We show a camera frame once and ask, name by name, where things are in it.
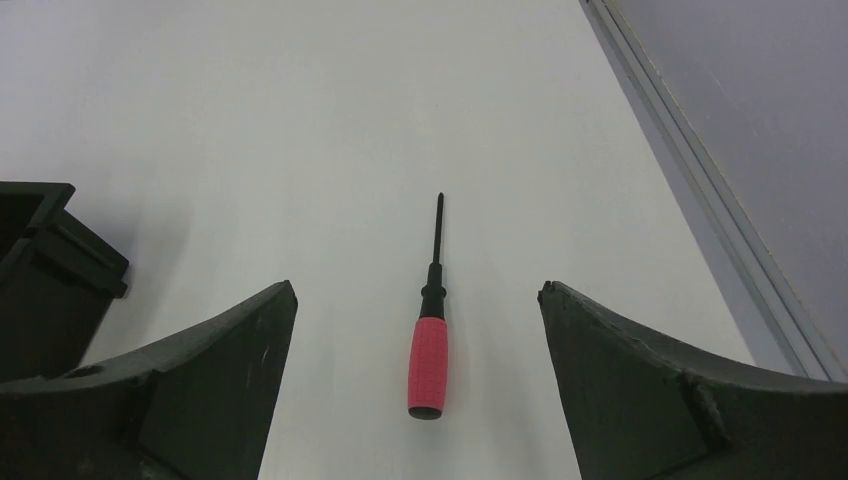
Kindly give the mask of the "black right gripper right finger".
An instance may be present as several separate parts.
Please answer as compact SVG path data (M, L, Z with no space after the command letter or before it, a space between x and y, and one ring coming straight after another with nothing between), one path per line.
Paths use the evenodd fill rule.
M585 479L843 479L847 387L696 348L547 282L538 302Z

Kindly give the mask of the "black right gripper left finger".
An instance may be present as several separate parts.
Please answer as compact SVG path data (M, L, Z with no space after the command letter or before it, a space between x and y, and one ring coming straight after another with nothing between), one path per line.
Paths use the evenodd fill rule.
M298 300L277 282L173 335L1 387L5 479L254 479Z

